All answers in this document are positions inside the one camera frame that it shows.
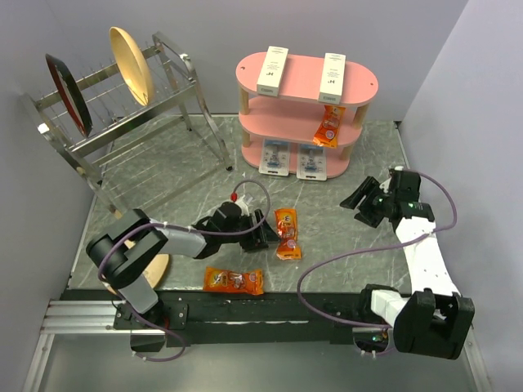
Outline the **blue razor blister pack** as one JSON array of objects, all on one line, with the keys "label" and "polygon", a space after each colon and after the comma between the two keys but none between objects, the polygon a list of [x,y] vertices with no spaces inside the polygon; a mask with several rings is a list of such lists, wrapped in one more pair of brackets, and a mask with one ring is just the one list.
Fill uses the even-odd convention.
[{"label": "blue razor blister pack", "polygon": [[264,175],[288,176],[290,144],[281,140],[264,139],[258,171]]},{"label": "blue razor blister pack", "polygon": [[325,149],[318,145],[299,145],[297,148],[297,178],[327,180]]}]

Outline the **pink three-tier shelf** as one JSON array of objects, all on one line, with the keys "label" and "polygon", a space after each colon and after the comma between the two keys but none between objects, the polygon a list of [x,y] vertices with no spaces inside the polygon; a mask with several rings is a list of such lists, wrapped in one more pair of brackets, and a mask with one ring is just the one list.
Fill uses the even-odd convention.
[{"label": "pink three-tier shelf", "polygon": [[[265,140],[281,140],[290,146],[289,171],[297,170],[299,145],[310,145],[324,115],[317,98],[324,60],[290,54],[276,97],[257,93],[258,74],[266,54],[244,57],[236,67],[239,84],[239,122],[242,155],[253,167],[262,161]],[[340,176],[349,166],[351,152],[359,139],[364,116],[378,93],[378,79],[365,66],[348,61],[340,105],[346,108],[337,136],[337,148],[326,149],[326,176]]]}]

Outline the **white razor box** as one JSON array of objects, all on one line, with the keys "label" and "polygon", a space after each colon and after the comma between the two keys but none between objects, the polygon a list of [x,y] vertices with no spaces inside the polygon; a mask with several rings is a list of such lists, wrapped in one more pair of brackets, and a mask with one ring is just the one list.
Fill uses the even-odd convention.
[{"label": "white razor box", "polygon": [[326,53],[320,80],[318,101],[337,105],[342,97],[346,56],[343,54]]},{"label": "white razor box", "polygon": [[277,96],[288,57],[288,48],[269,46],[257,80],[257,94]]}]

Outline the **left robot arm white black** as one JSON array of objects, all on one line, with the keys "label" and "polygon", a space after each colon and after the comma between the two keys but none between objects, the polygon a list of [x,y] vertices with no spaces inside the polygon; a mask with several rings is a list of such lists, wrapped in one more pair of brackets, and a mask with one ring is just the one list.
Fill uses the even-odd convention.
[{"label": "left robot arm white black", "polygon": [[187,229],[162,224],[141,209],[132,209],[93,238],[86,253],[101,277],[132,306],[133,318],[151,328],[161,321],[163,309],[144,271],[157,254],[205,259],[223,244],[238,243],[244,251],[255,252],[278,241],[262,211],[249,213],[238,201],[224,202]]}]

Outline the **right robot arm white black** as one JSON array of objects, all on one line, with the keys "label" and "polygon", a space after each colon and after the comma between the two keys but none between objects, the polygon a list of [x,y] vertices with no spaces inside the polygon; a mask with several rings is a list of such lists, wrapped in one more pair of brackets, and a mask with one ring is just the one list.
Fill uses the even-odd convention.
[{"label": "right robot arm white black", "polygon": [[360,293],[357,314],[367,325],[388,323],[400,352],[456,359],[475,306],[460,294],[446,269],[433,211],[419,200],[422,176],[402,167],[390,169],[389,175],[384,182],[367,177],[340,205],[357,210],[355,219],[369,227],[383,220],[391,223],[403,246],[412,293],[403,297],[393,287],[368,284]]}]

